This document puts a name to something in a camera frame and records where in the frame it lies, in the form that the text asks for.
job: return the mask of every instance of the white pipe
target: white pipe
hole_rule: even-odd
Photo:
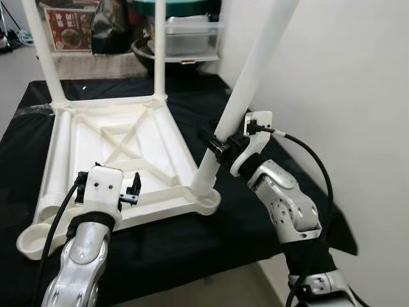
[[[273,52],[291,20],[298,2],[299,0],[275,0],[264,28],[253,43],[215,130],[215,135],[219,140],[225,141],[235,133],[265,75]],[[216,181],[215,176],[219,166],[214,153],[207,149],[191,185],[196,195],[204,196],[210,193]]]
[[[59,81],[57,70],[51,57],[49,44],[43,30],[35,0],[23,0],[23,7],[27,21],[35,41],[37,55],[43,68],[45,80],[50,91],[51,99],[55,106],[65,104],[66,100],[63,87]]]
[[[45,195],[39,201],[39,212],[43,219],[47,219],[55,214],[58,207],[63,202],[68,190],[68,173],[70,166],[70,143],[71,143],[71,114],[63,111],[60,115],[57,111],[56,122],[58,129],[56,131],[55,142],[51,144],[51,160],[47,175],[47,186]]]
[[[121,98],[101,98],[88,100],[71,100],[72,107],[112,107],[124,104],[146,104],[152,100],[152,96],[121,97]]]
[[[155,96],[165,97],[166,0],[155,1]]]

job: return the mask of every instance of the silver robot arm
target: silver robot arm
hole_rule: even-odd
[[[126,194],[120,194],[122,179],[122,171],[114,168],[94,166],[89,171],[85,188],[77,192],[81,214],[68,227],[61,267],[46,290],[43,307],[95,305],[109,238],[115,224],[121,221],[120,202],[136,205],[141,188],[136,173],[132,187],[127,188]]]
[[[313,248],[322,230],[318,210],[295,178],[272,160],[261,164],[247,184],[270,214],[290,269],[289,285],[293,286],[299,277],[297,272],[308,265],[299,255],[311,252],[305,249]],[[322,261],[311,267],[301,284],[297,294],[300,306],[359,306],[342,272],[336,269],[327,243],[320,245],[316,257]]]
[[[272,113],[247,113],[243,134],[237,133],[226,142],[203,129],[199,138],[234,177],[247,181],[267,208],[286,256],[289,286],[294,286],[305,271],[309,272],[296,292],[298,306],[360,306],[335,266],[325,238],[320,237],[322,227],[316,205],[290,173],[273,160],[262,158],[260,153],[269,142],[270,133],[252,130],[255,123],[258,127],[270,127]]]

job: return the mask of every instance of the floor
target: floor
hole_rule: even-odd
[[[44,80],[33,47],[21,47],[11,53],[0,54],[0,138],[33,80]]]
[[[0,138],[12,119],[28,83],[39,79],[44,77],[34,48],[23,47],[13,53],[0,55]],[[250,264],[117,307],[281,306],[278,302],[259,265]]]

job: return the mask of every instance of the black cloth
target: black cloth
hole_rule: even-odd
[[[63,81],[70,100],[129,97],[153,92],[151,79]],[[167,78],[168,106],[196,163],[206,150],[198,126],[219,119],[229,94],[216,75]],[[15,247],[35,212],[51,130],[50,95],[44,81],[31,82],[0,142],[0,306],[26,306],[33,296],[38,262]],[[263,152],[299,181],[323,216],[327,197],[275,141]],[[263,204],[246,186],[220,169],[215,188],[222,196],[212,216],[185,214],[129,228],[112,235],[98,303],[107,306],[270,258],[281,248]],[[346,221],[335,208],[328,233],[332,247],[356,254]],[[57,250],[45,268],[45,287],[59,270]]]

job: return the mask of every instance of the green lid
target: green lid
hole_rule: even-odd
[[[144,16],[155,15],[155,0],[134,0],[134,11]],[[206,14],[206,0],[166,0],[166,16],[187,17]]]

